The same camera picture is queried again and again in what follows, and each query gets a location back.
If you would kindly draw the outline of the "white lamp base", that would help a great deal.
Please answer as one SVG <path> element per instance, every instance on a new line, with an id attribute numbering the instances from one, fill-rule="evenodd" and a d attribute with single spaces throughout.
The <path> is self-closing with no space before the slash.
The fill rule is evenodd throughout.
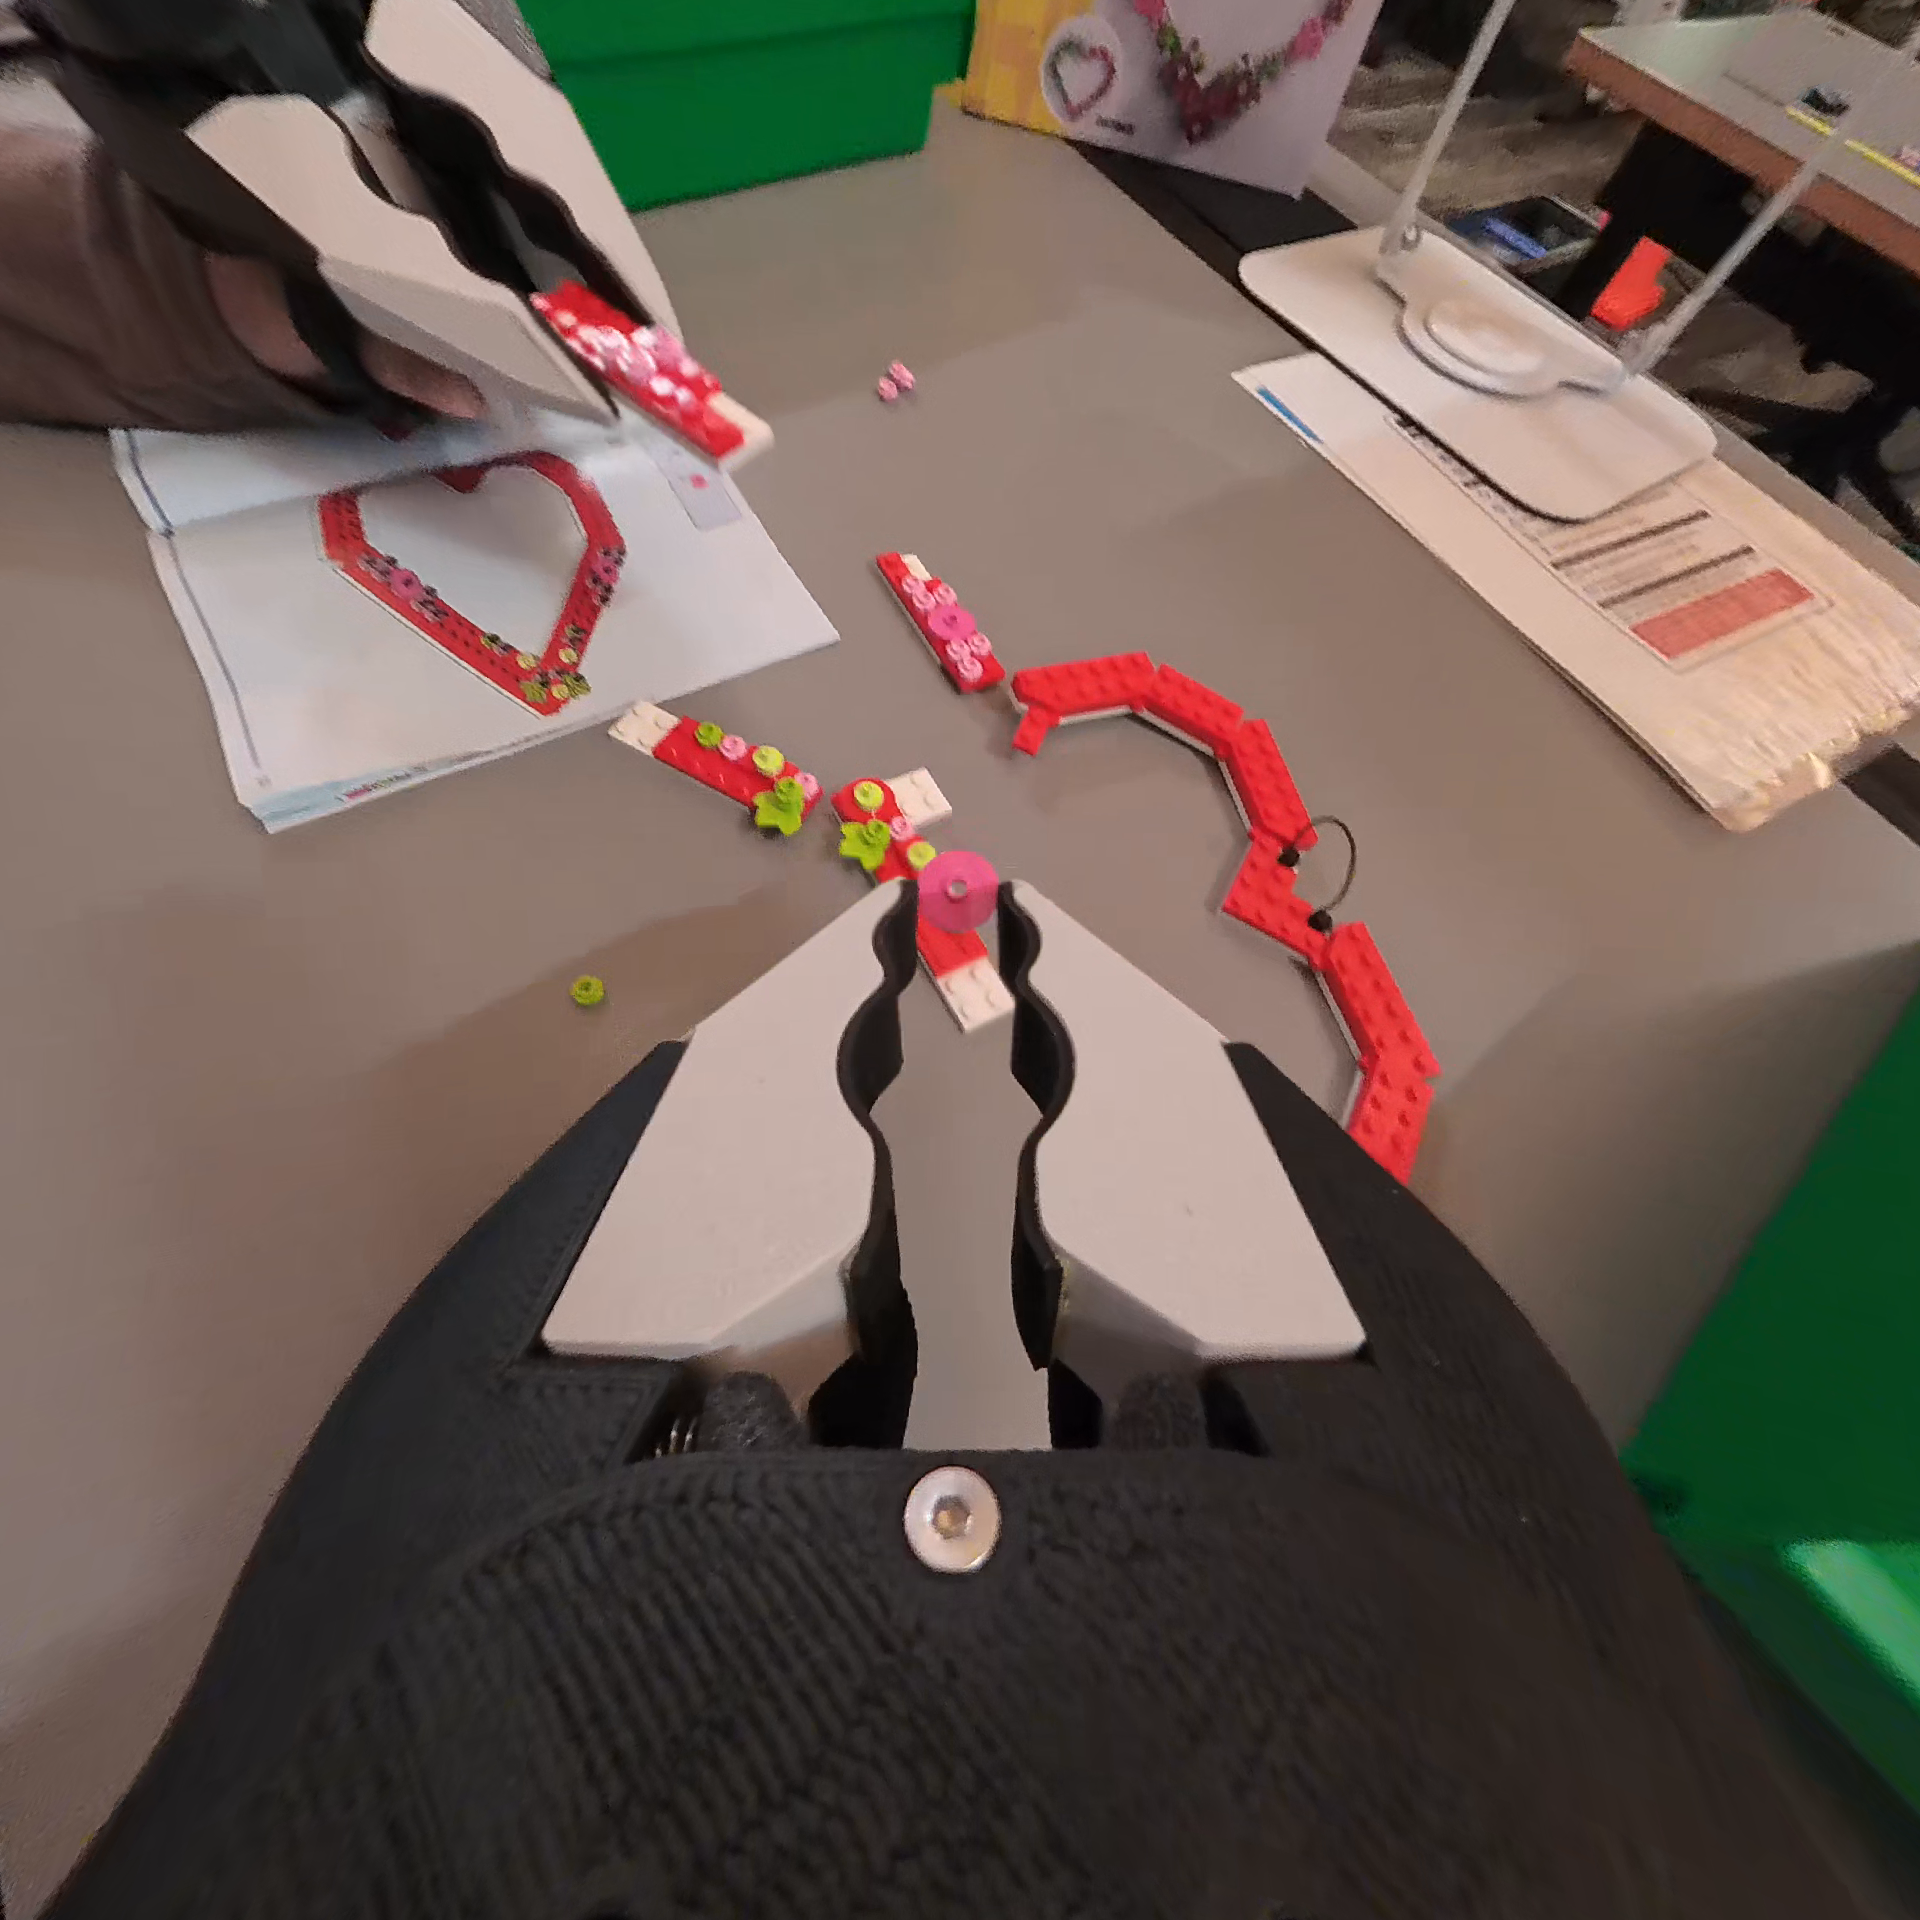
<path id="1" fill-rule="evenodd" d="M 1488 66 L 1512 4 L 1490 4 L 1397 204 L 1374 228 L 1351 228 L 1253 252 L 1242 288 L 1296 338 L 1330 356 L 1370 394 L 1448 447 L 1517 504 L 1552 520 L 1591 520 L 1670 482 L 1715 452 L 1702 414 L 1655 379 L 1678 346 L 1771 236 L 1812 202 L 1818 181 L 1864 134 L 1916 133 L 1916 32 L 1896 51 L 1862 38 L 1853 54 L 1821 58 L 1812 28 L 1749 23 L 1749 38 L 1780 42 L 1770 83 L 1798 61 L 1803 90 L 1836 112 L 1814 114 L 1787 91 L 1762 94 L 1765 131 L 1740 110 L 1711 118 L 1755 136 L 1766 156 L 1735 158 L 1702 133 L 1686 143 L 1770 198 L 1716 253 L 1702 279 L 1658 326 L 1602 347 L 1570 309 L 1548 306 L 1463 243 L 1424 219 L 1424 192 L 1472 87 Z"/>

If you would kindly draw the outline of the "red white lego corner piece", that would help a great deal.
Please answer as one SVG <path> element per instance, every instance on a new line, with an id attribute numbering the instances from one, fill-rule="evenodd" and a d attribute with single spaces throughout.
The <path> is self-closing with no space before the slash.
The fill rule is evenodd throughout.
<path id="1" fill-rule="evenodd" d="M 946 834 L 952 808 L 925 767 L 891 780 L 863 774 L 839 786 L 831 815 L 839 858 L 870 883 L 904 879 L 918 890 L 918 871 L 936 852 L 959 847 Z M 1014 1006 L 983 936 L 987 920 L 959 936 L 918 920 L 920 972 L 966 1034 L 1008 1018 Z"/>

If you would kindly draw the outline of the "large green plastic bin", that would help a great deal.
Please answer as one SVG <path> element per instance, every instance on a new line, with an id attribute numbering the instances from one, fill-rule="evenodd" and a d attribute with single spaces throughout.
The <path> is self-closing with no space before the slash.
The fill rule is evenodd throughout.
<path id="1" fill-rule="evenodd" d="M 1916 1002 L 1620 1460 L 1698 1587 L 1916 1807 Z"/>

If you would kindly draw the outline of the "red lego half heart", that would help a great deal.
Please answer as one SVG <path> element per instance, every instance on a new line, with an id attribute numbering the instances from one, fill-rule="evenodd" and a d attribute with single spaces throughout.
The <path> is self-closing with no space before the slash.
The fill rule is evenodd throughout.
<path id="1" fill-rule="evenodd" d="M 1214 762 L 1246 830 L 1219 909 L 1317 979 L 1357 1071 L 1346 1134 L 1408 1183 L 1443 1070 L 1374 932 L 1303 894 L 1301 861 L 1330 815 L 1309 813 L 1266 719 L 1147 654 L 1029 664 L 1011 691 L 1022 754 L 1040 754 L 1062 726 L 1122 716 Z"/>

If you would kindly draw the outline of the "red lego strip pale flowers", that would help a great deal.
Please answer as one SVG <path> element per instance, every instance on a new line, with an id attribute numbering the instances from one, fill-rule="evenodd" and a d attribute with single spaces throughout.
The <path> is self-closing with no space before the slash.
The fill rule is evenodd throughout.
<path id="1" fill-rule="evenodd" d="M 614 398 L 708 464 L 731 470 L 775 444 L 775 429 L 728 398 L 669 326 L 629 317 L 576 279 L 531 306 Z"/>

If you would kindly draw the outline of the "blue flat item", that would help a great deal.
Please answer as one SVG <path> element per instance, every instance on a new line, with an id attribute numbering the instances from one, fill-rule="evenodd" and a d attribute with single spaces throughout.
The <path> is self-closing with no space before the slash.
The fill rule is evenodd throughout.
<path id="1" fill-rule="evenodd" d="M 1519 279 L 1563 272 L 1591 252 L 1610 215 L 1555 195 L 1508 198 L 1485 207 L 1463 207 L 1446 218 L 1446 228 Z"/>

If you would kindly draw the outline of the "person's left forearm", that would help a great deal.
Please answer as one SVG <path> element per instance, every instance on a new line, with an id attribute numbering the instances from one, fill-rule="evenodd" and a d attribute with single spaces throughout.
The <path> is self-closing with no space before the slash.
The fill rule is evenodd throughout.
<path id="1" fill-rule="evenodd" d="M 200 252 L 102 149 L 5 125 L 5 426 L 222 434 L 323 415 L 239 346 Z"/>

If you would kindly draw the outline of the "printed paper sheet red label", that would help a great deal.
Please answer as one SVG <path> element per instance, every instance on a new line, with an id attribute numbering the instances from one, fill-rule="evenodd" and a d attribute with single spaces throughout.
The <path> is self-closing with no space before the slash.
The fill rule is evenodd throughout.
<path id="1" fill-rule="evenodd" d="M 1562 523 L 1516 504 L 1318 352 L 1242 367 L 1234 383 L 1562 664 L 1568 632 L 1606 631 L 1688 672 L 1836 610 L 1803 562 L 1698 482 Z"/>

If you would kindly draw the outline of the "red lego strip pink flowers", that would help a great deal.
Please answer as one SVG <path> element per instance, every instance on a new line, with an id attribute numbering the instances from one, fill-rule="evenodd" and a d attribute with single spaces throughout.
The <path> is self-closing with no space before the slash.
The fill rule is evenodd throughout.
<path id="1" fill-rule="evenodd" d="M 992 638 L 946 579 L 900 551 L 877 554 L 876 568 L 952 691 L 981 692 L 1006 684 Z"/>

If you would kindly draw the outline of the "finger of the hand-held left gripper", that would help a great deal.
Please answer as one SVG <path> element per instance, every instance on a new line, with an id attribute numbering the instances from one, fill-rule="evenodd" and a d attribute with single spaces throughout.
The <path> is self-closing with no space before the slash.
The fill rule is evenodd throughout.
<path id="1" fill-rule="evenodd" d="M 387 181 L 458 258 L 514 293 L 573 279 L 680 330 L 588 131 L 517 4 L 373 2 L 364 52 L 388 117 Z"/>
<path id="2" fill-rule="evenodd" d="M 293 96 L 244 99 L 198 118 L 195 149 L 306 243 L 319 282 L 366 331 L 454 367 L 486 400 L 610 427 L 616 405 L 542 324 L 534 293 L 462 263 L 442 221 L 387 181 L 388 120 Z"/>

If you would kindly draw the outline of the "person's left hand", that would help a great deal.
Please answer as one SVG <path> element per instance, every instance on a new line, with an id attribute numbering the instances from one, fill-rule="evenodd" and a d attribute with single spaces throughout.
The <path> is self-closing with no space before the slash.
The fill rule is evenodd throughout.
<path id="1" fill-rule="evenodd" d="M 204 252 L 208 294 L 244 355 L 283 387 L 324 405 L 348 402 L 342 375 L 328 373 L 302 335 L 282 276 L 270 263 Z M 445 421 L 486 421 L 486 398 L 454 367 L 391 343 L 364 326 L 354 333 L 359 373 L 395 402 Z"/>

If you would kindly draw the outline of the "wooden work table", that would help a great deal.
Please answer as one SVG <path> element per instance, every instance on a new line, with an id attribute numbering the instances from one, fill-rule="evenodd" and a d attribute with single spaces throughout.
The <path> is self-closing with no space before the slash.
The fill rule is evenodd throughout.
<path id="1" fill-rule="evenodd" d="M 1575 37 L 1563 69 L 1744 182 L 1780 188 L 1798 165 L 1818 160 L 1794 207 L 1917 272 L 1916 182 L 1732 80 L 1736 46 L 1758 24 L 1755 15 L 1732 15 L 1591 29 Z"/>

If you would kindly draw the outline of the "red lego strip lime leaves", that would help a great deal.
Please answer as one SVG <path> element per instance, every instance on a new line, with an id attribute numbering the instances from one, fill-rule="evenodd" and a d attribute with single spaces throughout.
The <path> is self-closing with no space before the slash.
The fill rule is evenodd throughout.
<path id="1" fill-rule="evenodd" d="M 744 808 L 758 832 L 800 832 L 826 794 L 814 772 L 770 740 L 754 740 L 658 704 L 627 708 L 608 733 L 614 742 Z"/>

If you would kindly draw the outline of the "lego set box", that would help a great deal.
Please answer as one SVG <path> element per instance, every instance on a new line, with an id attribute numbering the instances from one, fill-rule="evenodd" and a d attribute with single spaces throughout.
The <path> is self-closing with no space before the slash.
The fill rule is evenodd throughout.
<path id="1" fill-rule="evenodd" d="M 981 2 L 973 117 L 1286 197 L 1322 158 L 1379 2 Z"/>

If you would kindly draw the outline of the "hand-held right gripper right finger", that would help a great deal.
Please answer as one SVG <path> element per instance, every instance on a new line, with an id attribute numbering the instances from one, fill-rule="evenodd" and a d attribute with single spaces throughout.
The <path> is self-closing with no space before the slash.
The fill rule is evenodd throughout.
<path id="1" fill-rule="evenodd" d="M 1152 1373 L 1348 1360 L 1360 1317 L 1246 1083 L 1258 1055 L 1027 879 L 999 890 L 1024 1354 L 1098 1404 Z"/>

